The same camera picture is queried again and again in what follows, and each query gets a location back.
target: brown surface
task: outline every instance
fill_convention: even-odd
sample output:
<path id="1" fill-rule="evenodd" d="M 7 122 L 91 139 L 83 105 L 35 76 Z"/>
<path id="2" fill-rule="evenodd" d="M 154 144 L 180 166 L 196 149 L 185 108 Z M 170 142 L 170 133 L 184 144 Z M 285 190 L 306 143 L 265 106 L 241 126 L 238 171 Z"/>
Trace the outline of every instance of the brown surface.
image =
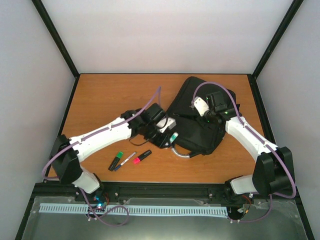
<path id="1" fill-rule="evenodd" d="M 166 110 L 189 74 L 82 74 L 63 128 L 67 137 L 78 136 L 108 124 L 126 110 L 143 107 L 158 86 L 161 106 Z M 256 105 L 246 75 L 193 74 L 205 81 L 223 84 L 236 93 L 237 103 L 246 120 L 263 134 Z M 141 143 L 142 137 L 132 140 Z M 132 152 L 137 155 L 151 149 L 152 154 L 138 165 L 128 161 L 117 172 L 108 167 L 118 151 L 123 161 Z M 102 181 L 223 183 L 240 175 L 252 174 L 255 162 L 232 136 L 211 155 L 180 158 L 170 149 L 158 149 L 150 143 L 134 146 L 128 140 L 116 142 L 88 157 L 82 165 Z"/>

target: black frame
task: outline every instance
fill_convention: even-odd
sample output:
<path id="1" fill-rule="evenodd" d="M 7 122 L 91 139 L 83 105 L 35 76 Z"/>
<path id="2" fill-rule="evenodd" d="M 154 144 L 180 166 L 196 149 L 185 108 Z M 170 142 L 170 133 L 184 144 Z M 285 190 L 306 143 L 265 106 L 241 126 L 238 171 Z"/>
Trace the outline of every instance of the black frame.
<path id="1" fill-rule="evenodd" d="M 67 107 L 59 128 L 58 135 L 60 135 L 63 131 L 63 127 L 65 125 L 65 121 L 67 119 L 67 115 L 77 88 L 77 84 L 79 81 L 80 74 L 73 63 L 62 39 L 60 38 L 57 29 L 55 28 L 45 6 L 43 5 L 41 0 L 32 0 L 35 8 L 37 9 L 39 15 L 41 16 L 44 24 L 46 25 L 49 33 L 51 34 L 54 42 L 56 43 L 58 49 L 60 50 L 66 64 L 69 66 L 70 71 L 74 76 L 74 85 L 72 88 L 72 92 L 70 94 L 69 101 L 67 103 Z M 299 7 L 303 3 L 303 0 L 293 0 L 291 6 L 289 7 L 287 13 L 285 14 L 282 22 L 280 23 L 278 29 L 276 30 L 273 38 L 271 39 L 268 47 L 266 48 L 264 54 L 262 55 L 258 65 L 256 66 L 254 72 L 252 74 L 247 74 L 248 81 L 251 87 L 251 92 L 254 98 L 254 102 L 256 105 L 256 109 L 259 115 L 259 119 L 261 122 L 262 130 L 264 136 L 271 142 L 275 143 L 275 138 L 268 120 L 268 116 L 266 113 L 266 109 L 264 107 L 263 100 L 261 98 L 261 94 L 259 91 L 259 87 L 257 84 L 257 78 L 264 66 L 266 65 L 269 57 L 272 52 L 276 48 L 278 42 L 280 41 L 282 35 L 285 33 L 289 23 L 295 16 Z M 223 194 L 223 184 L 179 184 L 179 183 L 124 183 L 124 182 L 104 182 L 103 183 L 108 189 L 108 194 L 110 196 L 111 201 L 122 201 L 126 200 L 130 197 L 140 197 L 140 198 L 189 198 L 189 199 L 198 199 L 203 200 L 212 204 L 222 204 L 223 206 L 232 207 L 235 204 L 241 204 L 241 202 L 236 202 L 234 204 L 228 203 L 222 197 Z M 22 238 L 25 227 L 27 225 L 27 221 L 30 215 L 30 211 L 32 209 L 32 205 L 34 203 L 34 199 L 36 196 L 73 196 L 76 197 L 77 188 L 73 185 L 65 184 L 62 185 L 56 181 L 43 181 L 42 183 L 36 183 L 34 189 L 32 191 L 29 203 L 25 210 L 25 214 L 21 221 L 20 227 L 18 229 L 16 240 Z M 263 196 L 255 196 L 255 199 L 265 199 Z M 274 196 L 274 199 L 281 199 L 281 197 Z M 312 233 L 306 212 L 304 210 L 302 200 L 300 198 L 299 192 L 297 192 L 297 196 L 295 197 L 295 202 L 297 205 L 297 209 L 299 211 L 306 235 L 308 239 L 313 240 L 314 235 Z"/>

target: red marker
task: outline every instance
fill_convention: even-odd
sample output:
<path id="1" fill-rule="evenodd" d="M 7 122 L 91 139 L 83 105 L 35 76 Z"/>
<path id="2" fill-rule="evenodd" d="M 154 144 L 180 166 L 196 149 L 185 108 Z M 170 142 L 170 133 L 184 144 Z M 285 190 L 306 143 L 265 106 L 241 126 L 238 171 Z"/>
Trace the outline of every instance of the red marker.
<path id="1" fill-rule="evenodd" d="M 145 151 L 144 153 L 142 153 L 141 155 L 139 155 L 138 157 L 136 157 L 136 158 L 133 160 L 133 163 L 134 163 L 134 164 L 140 163 L 143 159 L 145 159 L 146 157 L 148 157 L 150 154 L 152 154 L 152 151 L 151 151 L 151 150 Z"/>

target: white wall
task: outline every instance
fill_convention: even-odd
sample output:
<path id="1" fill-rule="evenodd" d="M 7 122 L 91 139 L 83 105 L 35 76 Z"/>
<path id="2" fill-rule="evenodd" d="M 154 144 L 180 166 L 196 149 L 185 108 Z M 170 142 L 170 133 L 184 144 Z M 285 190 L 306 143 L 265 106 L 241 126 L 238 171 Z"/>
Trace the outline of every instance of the white wall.
<path id="1" fill-rule="evenodd" d="M 292 0 L 44 0 L 81 73 L 252 73 Z"/>
<path id="2" fill-rule="evenodd" d="M 258 77 L 276 142 L 293 152 L 296 184 L 320 239 L 320 4 L 304 1 Z"/>
<path id="3" fill-rule="evenodd" d="M 14 239 L 74 78 L 30 0 L 0 2 L 0 238 Z"/>

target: black bag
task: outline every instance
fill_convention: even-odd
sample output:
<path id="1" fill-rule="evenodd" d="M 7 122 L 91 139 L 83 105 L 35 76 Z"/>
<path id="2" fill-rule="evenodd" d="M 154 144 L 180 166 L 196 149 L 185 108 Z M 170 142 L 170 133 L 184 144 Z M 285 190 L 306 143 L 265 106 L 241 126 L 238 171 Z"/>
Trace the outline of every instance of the black bag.
<path id="1" fill-rule="evenodd" d="M 205 122 L 200 117 L 197 109 L 191 108 L 193 94 L 201 83 L 205 81 L 191 76 L 184 81 L 179 93 L 166 111 L 167 115 L 175 119 L 176 126 L 173 128 L 179 135 L 175 139 L 174 144 L 179 145 L 189 151 L 190 158 L 202 154 L 211 154 L 221 143 L 226 130 L 225 126 Z M 206 99 L 207 94 L 221 92 L 223 99 L 228 108 L 232 106 L 232 102 L 227 93 L 219 86 L 206 84 L 199 88 L 196 97 Z M 229 90 L 234 101 L 236 94 Z"/>

